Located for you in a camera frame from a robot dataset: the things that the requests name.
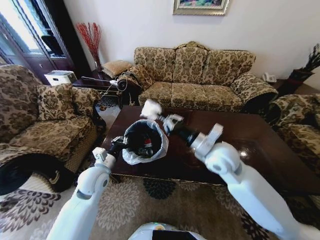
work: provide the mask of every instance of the decorative branches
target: decorative branches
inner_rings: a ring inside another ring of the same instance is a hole
[[[313,52],[309,54],[309,61],[301,70],[312,72],[320,66],[320,44],[318,43],[313,47]]]
[[[79,22],[76,25],[76,29],[81,34],[83,40],[89,48],[93,58],[99,59],[99,43],[101,39],[101,27],[94,23],[88,22],[86,25],[84,22]]]

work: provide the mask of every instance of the plastic bag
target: plastic bag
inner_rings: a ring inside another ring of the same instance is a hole
[[[152,120],[138,120],[135,123],[133,123],[130,127],[127,128],[127,130],[124,133],[124,136],[127,135],[128,132],[132,131],[135,127],[138,125],[147,125],[149,128],[157,131],[160,135],[161,138],[161,147],[160,149],[150,158],[145,158],[143,156],[137,155],[133,151],[129,151],[128,149],[123,149],[122,150],[122,157],[123,159],[130,165],[136,165],[140,163],[150,163],[154,160],[163,158],[168,151],[168,146],[169,146],[169,140],[165,133],[160,129],[158,123]]]

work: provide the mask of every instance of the vase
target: vase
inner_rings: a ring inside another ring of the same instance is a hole
[[[303,83],[314,73],[312,71],[303,71],[294,69],[287,80],[277,89],[278,97],[293,94]]]
[[[100,58],[99,58],[99,55],[95,55],[95,56],[92,56],[93,59],[94,59],[94,66],[95,66],[95,69],[98,71],[98,72],[102,72],[102,70],[104,69],[101,65],[101,62],[100,62]]]

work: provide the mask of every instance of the painting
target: painting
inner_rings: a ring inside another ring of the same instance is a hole
[[[174,15],[224,16],[231,0],[174,0]]]

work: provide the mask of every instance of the red branches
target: red branches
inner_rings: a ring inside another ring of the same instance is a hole
[[[98,56],[99,43],[101,39],[101,28],[98,24],[88,22],[88,26],[84,22],[77,23],[76,29],[81,34],[83,40],[88,46],[93,58]]]

